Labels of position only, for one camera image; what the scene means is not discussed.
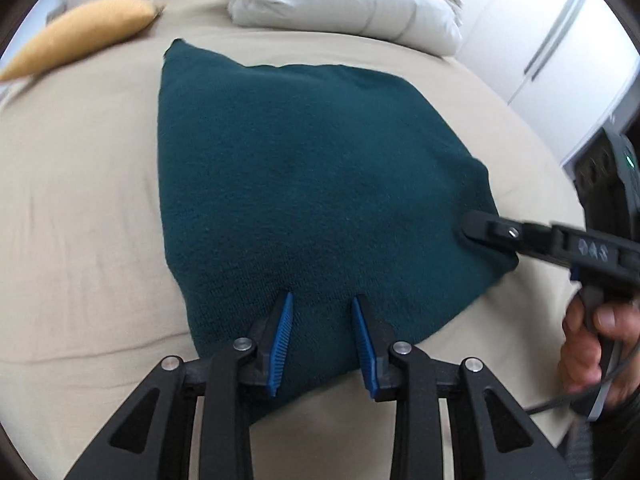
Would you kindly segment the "person's right hand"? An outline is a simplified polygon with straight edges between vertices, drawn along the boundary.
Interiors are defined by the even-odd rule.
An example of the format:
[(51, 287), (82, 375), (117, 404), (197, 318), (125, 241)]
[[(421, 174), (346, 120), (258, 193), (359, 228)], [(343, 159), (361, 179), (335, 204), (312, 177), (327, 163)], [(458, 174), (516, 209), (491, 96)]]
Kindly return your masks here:
[[(561, 347), (558, 372), (564, 390), (578, 393), (600, 382), (601, 345), (598, 337), (590, 333), (584, 324), (585, 308), (575, 295), (568, 304), (562, 322), (565, 336)], [(622, 356), (626, 358), (639, 341), (639, 307), (631, 304), (604, 304), (594, 314), (594, 326), (608, 339), (623, 344)], [(612, 382), (606, 408), (618, 408), (639, 388), (639, 355)]]

